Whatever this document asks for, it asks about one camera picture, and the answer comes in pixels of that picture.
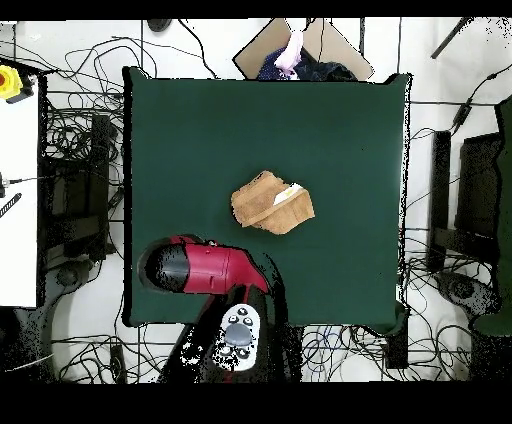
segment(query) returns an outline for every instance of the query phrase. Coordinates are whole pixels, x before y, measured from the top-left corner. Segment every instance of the desk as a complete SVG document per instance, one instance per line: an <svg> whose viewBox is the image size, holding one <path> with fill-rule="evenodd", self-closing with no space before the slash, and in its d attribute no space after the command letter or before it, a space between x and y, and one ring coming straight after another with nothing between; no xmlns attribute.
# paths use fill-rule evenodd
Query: desk
<svg viewBox="0 0 512 424"><path fill-rule="evenodd" d="M27 99L15 104L0 100L0 172L4 179L38 175L38 92L36 83L34 95ZM12 185L0 199L2 207L16 193L22 195L0 218L0 306L36 306L37 187L37 180Z"/></svg>
<svg viewBox="0 0 512 424"><path fill-rule="evenodd" d="M136 275L150 242L194 233L256 262L268 253L294 325L394 326L406 75L387 84L124 75L125 322L194 322L205 296L151 292ZM283 236L242 228L231 193L264 169L307 188L316 217Z"/></svg>

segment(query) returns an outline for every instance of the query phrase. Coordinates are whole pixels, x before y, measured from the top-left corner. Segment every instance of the black cable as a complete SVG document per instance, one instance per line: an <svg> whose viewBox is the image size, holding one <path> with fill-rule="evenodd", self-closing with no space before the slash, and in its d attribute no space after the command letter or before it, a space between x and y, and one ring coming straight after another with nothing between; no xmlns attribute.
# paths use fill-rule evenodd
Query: black cable
<svg viewBox="0 0 512 424"><path fill-rule="evenodd" d="M322 50L324 48L324 29L325 29L325 18L322 18L322 34L320 35L320 54L318 55L318 62L322 57Z"/></svg>
<svg viewBox="0 0 512 424"><path fill-rule="evenodd" d="M199 37L188 26L186 26L181 19L178 19L178 22L181 24L181 26L183 26L183 28L185 28L192 35L192 37L194 37L197 40L197 42L199 43L199 47L201 47L201 59L203 60L204 67L206 69L208 69L208 71L210 71L213 78L218 79L219 77L217 76L217 74L215 72L213 72L212 69L206 63L206 60L204 58L203 43L201 43L201 40L199 39Z"/></svg>
<svg viewBox="0 0 512 424"><path fill-rule="evenodd" d="M400 21L398 23L398 51L397 51L397 61L396 61L396 73L400 73L400 50L402 47L402 17L400 16Z"/></svg>

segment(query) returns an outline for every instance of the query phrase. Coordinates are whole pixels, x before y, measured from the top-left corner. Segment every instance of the green table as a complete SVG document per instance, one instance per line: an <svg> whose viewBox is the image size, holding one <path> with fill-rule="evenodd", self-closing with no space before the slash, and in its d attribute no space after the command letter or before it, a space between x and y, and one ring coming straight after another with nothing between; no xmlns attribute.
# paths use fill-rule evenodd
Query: green table
<svg viewBox="0 0 512 424"><path fill-rule="evenodd" d="M373 84L124 74L133 264L153 240L194 233L257 262L272 257L294 325L395 325L407 75ZM262 170L305 187L316 217L282 236L242 228L231 194ZM152 292L135 266L126 285L132 325L194 322L206 300Z"/></svg>
<svg viewBox="0 0 512 424"><path fill-rule="evenodd" d="M497 158L500 176L496 236L499 259L496 281L501 296L497 314L483 315L474 328L487 336L512 336L512 96L495 106L503 147Z"/></svg>

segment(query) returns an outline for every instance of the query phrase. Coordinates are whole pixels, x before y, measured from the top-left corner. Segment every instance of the cable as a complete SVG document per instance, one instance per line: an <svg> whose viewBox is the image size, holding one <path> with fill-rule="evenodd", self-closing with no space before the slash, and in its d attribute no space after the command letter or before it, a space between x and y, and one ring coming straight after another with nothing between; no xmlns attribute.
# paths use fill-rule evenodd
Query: cable
<svg viewBox="0 0 512 424"><path fill-rule="evenodd" d="M320 35L320 54L318 55L318 62L322 57L322 50L324 48L324 29L325 29L325 18L322 18L322 34Z"/></svg>
<svg viewBox="0 0 512 424"><path fill-rule="evenodd" d="M185 28L191 35L192 37L194 37L197 42L199 43L199 47L201 47L201 59L203 60L203 65L206 69L208 69L208 71L210 71L210 73L212 74L213 78L215 79L219 79L219 77L217 76L217 74L215 74L215 72L212 71L212 69L208 66L208 64L206 63L206 60L204 58L204 48L203 48L203 43L201 43L201 40L199 39L199 37L194 34L194 32L188 27L186 26L183 21L181 19L178 19L178 22L181 24L181 26L183 28Z"/></svg>
<svg viewBox="0 0 512 424"><path fill-rule="evenodd" d="M20 365L19 367L16 367L16 368L13 368L13 369L10 369L10 370L5 370L5 372L12 372L12 371L17 371L17 370L20 370L20 369L23 369L23 368L31 367L32 365L39 364L40 362L43 362L43 361L46 361L47 359L50 359L53 355L54 354L51 353L50 355L47 355L44 358L37 359L37 360L29 362L28 364L25 364L25 365Z"/></svg>

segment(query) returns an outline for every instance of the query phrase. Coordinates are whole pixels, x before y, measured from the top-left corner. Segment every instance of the white floor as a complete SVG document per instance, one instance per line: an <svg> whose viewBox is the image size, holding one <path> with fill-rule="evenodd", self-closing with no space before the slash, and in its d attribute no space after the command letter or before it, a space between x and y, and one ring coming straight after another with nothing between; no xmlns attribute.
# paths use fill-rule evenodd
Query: white floor
<svg viewBox="0 0 512 424"><path fill-rule="evenodd" d="M373 82L383 82L392 73L411 73L413 75L410 108L411 135L423 127L443 130L452 126L453 117L458 109L454 103L464 102L474 88L490 73L496 72L512 63L512 52L509 45L508 22L506 25L500 19L478 18L475 22L458 34L449 46L440 54L437 60L430 55L446 37L460 18L366 18L364 37L364 56L375 69L370 78ZM238 20L189 20L189 25L201 39L205 60L221 78L243 79L232 62L232 57L269 21L269 18L238 19ZM359 19L333 18L333 24L345 35L348 41L359 48ZM20 61L26 59L41 60L63 69L77 69L85 59L87 50L77 52L67 57L71 50L90 49L94 44L112 40L112 42L96 48L99 54L114 47L120 47L102 57L101 65L108 79L122 85L121 67L124 65L140 65L151 75L155 76L155 65L151 58L130 40L114 40L112 36L124 36L144 40L144 49L151 55L158 68L158 77L188 77L208 78L209 72L202 61L192 55L184 54L171 47L172 45L196 55L201 54L197 41L174 21L171 27L161 34L152 33L145 21L67 21L67 22L21 22L16 31L16 56ZM0 27L0 55L12 57L14 54L11 27ZM96 75L92 56L82 73ZM87 77L81 77L81 83L90 90L99 91L98 82ZM496 118L492 105L507 98L512 92L512 71L504 73L493 81L486 82L477 92L474 102L482 104L475 106L455 135L452 151L451 174L458 176L458 150L463 140L470 136L497 131ZM49 76L48 90L76 91L80 90L70 80L63 80L57 75ZM68 107L68 94L50 93L49 98L57 107ZM78 96L72 96L73 105L79 104ZM408 180L408 201L424 195L429 187L429 168L431 137L425 137L411 142L411 156ZM451 187L450 225L453 224L457 185ZM425 228L427 226L428 197L412 206L407 213L406 226ZM122 207L116 211L114 219L122 219ZM112 223L111 234L121 255L123 245L123 223ZM407 236L425 242L426 232L410 231ZM422 250L423 246L414 241L407 242L408 250ZM114 319L119 309L123 290L123 262L118 255L111 255L104 263L101 274L92 283L81 288L75 294L65 297L59 304L53 323L53 338L67 339L81 337L70 343L54 345L57 367L67 364L72 356L80 352L85 344L90 342L88 336L114 334ZM423 313L434 330L446 324L467 322L462 311L444 301L434 289L425 286L421 291L411 290L409 303ZM139 331L144 330L125 328L118 321L118 334L127 343L133 343L133 349L138 348ZM172 348L180 332L180 325L149 325L145 337L146 346L142 344L141 351L147 354L147 349L155 357L165 358ZM427 337L428 327L421 317L411 317L409 335L414 340ZM100 342L105 337L95 340ZM449 348L470 348L468 337L456 329L443 332L440 340ZM431 342L424 342L426 347L419 344L411 346L410 361L428 359L432 354ZM108 363L108 352L100 349ZM377 365L361 355L346 351L336 351L332 364L327 369L316 369L315 372L305 368L304 379L323 380L330 374L331 365L333 380L369 381L381 380L382 375ZM137 354L126 351L128 367L136 366ZM141 374L147 373L141 381L150 381L155 372L150 372L147 364L141 365ZM424 378L433 379L436 373L429 368L418 367L416 371ZM464 369L456 375L464 378ZM399 377L396 371L392 375ZM411 378L412 371L405 372ZM67 377L83 377L85 371L80 366L72 367Z"/></svg>

